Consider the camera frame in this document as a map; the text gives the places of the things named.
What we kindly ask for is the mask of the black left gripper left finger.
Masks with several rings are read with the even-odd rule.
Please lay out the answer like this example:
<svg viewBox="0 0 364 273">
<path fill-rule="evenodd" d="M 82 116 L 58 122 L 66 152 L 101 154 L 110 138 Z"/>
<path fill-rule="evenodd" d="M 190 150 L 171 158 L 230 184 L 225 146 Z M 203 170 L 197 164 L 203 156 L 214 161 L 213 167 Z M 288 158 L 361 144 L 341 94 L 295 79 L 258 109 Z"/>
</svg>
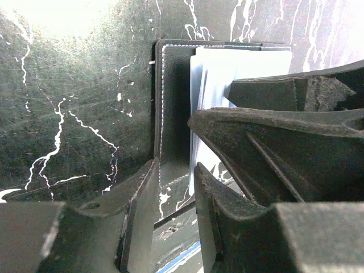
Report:
<svg viewBox="0 0 364 273">
<path fill-rule="evenodd" d="M 2 272 L 149 272 L 159 159 L 75 208 L 1 204 Z"/>
</svg>

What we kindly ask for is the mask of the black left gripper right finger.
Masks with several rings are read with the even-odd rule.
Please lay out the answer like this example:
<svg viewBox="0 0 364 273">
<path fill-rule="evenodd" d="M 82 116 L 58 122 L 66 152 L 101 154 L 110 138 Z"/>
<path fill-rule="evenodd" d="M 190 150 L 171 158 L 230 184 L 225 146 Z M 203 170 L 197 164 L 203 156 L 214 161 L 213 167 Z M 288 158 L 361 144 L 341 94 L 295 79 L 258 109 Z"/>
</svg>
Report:
<svg viewBox="0 0 364 273">
<path fill-rule="evenodd" d="M 194 170 L 205 272 L 362 272 L 363 203 L 258 205 Z"/>
</svg>

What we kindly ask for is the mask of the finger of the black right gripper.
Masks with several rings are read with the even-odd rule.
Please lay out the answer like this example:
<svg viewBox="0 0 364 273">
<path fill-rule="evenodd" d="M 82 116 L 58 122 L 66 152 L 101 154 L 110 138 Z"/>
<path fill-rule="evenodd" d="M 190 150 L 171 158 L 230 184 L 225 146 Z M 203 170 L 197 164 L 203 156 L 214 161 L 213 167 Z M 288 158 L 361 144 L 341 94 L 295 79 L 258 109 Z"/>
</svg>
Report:
<svg viewBox="0 0 364 273">
<path fill-rule="evenodd" d="M 318 71 L 234 80 L 227 99 L 237 107 L 260 110 L 363 108 L 363 61 Z"/>
<path fill-rule="evenodd" d="M 362 109 L 218 107 L 196 111 L 188 125 L 260 205 L 363 200 Z"/>
</svg>

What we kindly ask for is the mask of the black leather card holder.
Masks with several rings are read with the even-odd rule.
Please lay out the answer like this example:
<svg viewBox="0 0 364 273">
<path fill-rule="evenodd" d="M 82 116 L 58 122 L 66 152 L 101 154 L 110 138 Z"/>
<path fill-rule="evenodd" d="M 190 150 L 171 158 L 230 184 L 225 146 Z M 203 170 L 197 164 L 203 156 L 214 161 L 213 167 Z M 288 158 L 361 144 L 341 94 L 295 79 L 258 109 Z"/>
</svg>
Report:
<svg viewBox="0 0 364 273">
<path fill-rule="evenodd" d="M 159 200 L 156 222 L 194 201 L 189 194 L 190 58 L 200 46 L 291 51 L 278 43 L 233 43 L 202 40 L 161 39 L 155 44 L 155 139 L 154 155 L 159 158 Z"/>
</svg>

